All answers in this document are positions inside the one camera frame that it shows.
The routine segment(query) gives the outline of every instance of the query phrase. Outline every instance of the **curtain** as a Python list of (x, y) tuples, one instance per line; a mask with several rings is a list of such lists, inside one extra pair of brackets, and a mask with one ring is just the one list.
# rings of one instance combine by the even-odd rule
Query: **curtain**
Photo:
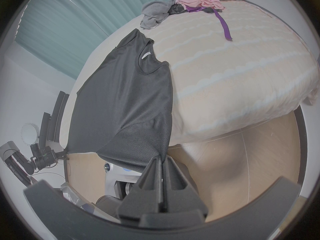
[(91, 52), (153, 0), (30, 0), (15, 41), (76, 79)]

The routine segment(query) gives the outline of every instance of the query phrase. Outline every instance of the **bed sheet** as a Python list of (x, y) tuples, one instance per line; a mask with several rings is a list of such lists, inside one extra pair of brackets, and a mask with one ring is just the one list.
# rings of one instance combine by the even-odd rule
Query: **bed sheet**
[(173, 83), (170, 146), (204, 140), (289, 113), (318, 90), (319, 66), (303, 40), (281, 20), (245, 1), (222, 1), (233, 42), (214, 14), (170, 15), (154, 29), (132, 19), (89, 56), (62, 117), (66, 147), (77, 91), (133, 29), (154, 40)]

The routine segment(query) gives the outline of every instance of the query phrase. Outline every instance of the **gray garment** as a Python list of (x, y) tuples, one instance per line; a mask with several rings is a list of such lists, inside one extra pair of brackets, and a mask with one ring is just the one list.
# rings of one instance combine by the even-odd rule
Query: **gray garment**
[(71, 117), (68, 153), (96, 152), (137, 172), (155, 155), (164, 161), (173, 91), (169, 64), (156, 59), (153, 43), (133, 30), (83, 84)]
[(169, 1), (152, 1), (146, 2), (141, 9), (141, 14), (144, 14), (144, 17), (140, 23), (140, 27), (143, 29), (153, 29), (158, 26), (158, 23), (164, 21), (169, 13), (169, 9), (174, 5), (175, 0)]

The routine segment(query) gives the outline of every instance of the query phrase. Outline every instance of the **mattress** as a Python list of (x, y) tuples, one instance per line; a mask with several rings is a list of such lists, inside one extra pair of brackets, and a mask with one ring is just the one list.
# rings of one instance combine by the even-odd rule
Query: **mattress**
[(89, 56), (62, 117), (66, 147), (77, 91), (120, 40), (135, 28), (154, 40), (159, 61), (169, 62), (173, 84), (170, 146), (204, 140), (289, 113), (318, 90), (319, 66), (286, 24), (245, 1), (222, 1), (219, 19), (203, 11), (170, 15), (154, 29), (132, 19)]

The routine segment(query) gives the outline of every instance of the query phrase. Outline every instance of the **gray towel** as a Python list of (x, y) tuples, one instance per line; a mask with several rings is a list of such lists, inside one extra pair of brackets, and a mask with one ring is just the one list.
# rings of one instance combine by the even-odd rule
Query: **gray towel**
[(141, 14), (144, 14), (144, 17), (140, 23), (140, 27), (149, 30), (158, 26), (158, 23), (168, 17), (168, 11), (174, 5), (174, 2), (175, 0), (146, 2), (141, 9)]

